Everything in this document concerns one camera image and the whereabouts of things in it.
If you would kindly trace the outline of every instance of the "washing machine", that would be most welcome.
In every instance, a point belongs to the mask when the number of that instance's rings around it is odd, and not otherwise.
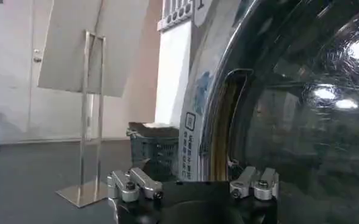
[[[280,175],[280,223],[359,223],[359,0],[194,1],[179,178]]]

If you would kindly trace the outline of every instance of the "white board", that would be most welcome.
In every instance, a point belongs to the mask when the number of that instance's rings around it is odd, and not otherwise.
[[[107,39],[103,95],[121,97],[138,50],[149,1],[104,0],[96,33]],[[55,0],[38,79],[42,88],[81,92],[85,30],[94,31],[101,0]],[[99,93],[101,44],[91,50],[89,93]]]

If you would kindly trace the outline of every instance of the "stainless steel stand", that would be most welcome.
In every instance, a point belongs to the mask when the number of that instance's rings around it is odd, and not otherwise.
[[[101,148],[102,148],[102,126],[103,126],[103,113],[104,113],[104,96],[103,96],[103,81],[105,74],[105,50],[106,38],[99,37],[95,33],[86,30],[86,40],[84,48],[84,76],[82,83],[82,139],[80,141],[80,173],[79,184],[70,186],[65,189],[59,190],[58,193],[63,198],[67,199],[78,208],[90,205],[107,197],[107,185],[100,181],[101,179]],[[88,72],[90,70],[90,37],[95,40],[100,40],[102,43],[102,61],[100,73],[100,94],[99,94],[99,117],[98,117],[98,138],[97,138],[97,157],[96,157],[96,176],[95,180],[85,183],[84,180],[84,161],[85,161],[85,148],[87,138],[87,88],[88,88]]]

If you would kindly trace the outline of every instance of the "blue sticker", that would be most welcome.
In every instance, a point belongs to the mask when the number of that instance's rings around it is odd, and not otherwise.
[[[205,72],[201,78],[196,81],[196,95],[194,99],[194,111],[202,116],[207,98],[207,91],[210,84],[210,73]]]

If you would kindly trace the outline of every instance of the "laundry basket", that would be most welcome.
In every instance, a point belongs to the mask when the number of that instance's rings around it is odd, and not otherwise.
[[[157,181],[167,181],[177,176],[177,128],[129,122],[127,136],[130,137],[133,165],[148,159],[144,171]]]

